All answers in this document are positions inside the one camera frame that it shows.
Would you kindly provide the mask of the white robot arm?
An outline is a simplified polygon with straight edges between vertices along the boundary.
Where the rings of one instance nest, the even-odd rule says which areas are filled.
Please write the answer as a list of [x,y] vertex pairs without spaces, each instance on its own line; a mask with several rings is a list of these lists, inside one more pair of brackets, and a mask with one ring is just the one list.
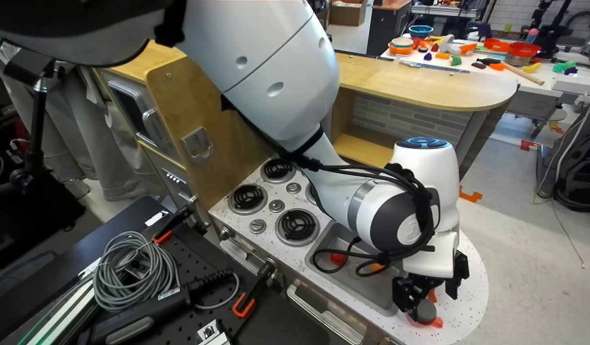
[[322,121],[339,94],[336,50],[307,0],[186,0],[186,52],[242,117],[288,156],[336,223],[401,265],[393,297],[414,311],[470,278],[458,251],[458,157],[451,142],[414,136],[382,167],[347,163]]

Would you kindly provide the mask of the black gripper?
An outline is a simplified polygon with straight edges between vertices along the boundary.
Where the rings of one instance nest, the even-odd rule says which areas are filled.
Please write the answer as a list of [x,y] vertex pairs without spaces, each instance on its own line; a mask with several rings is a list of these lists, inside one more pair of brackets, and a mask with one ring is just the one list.
[[456,299],[460,286],[470,278],[470,259],[466,253],[456,251],[452,255],[452,274],[449,278],[435,278],[424,274],[407,274],[393,280],[393,303],[401,313],[410,315],[410,311],[437,288],[445,288],[451,299]]

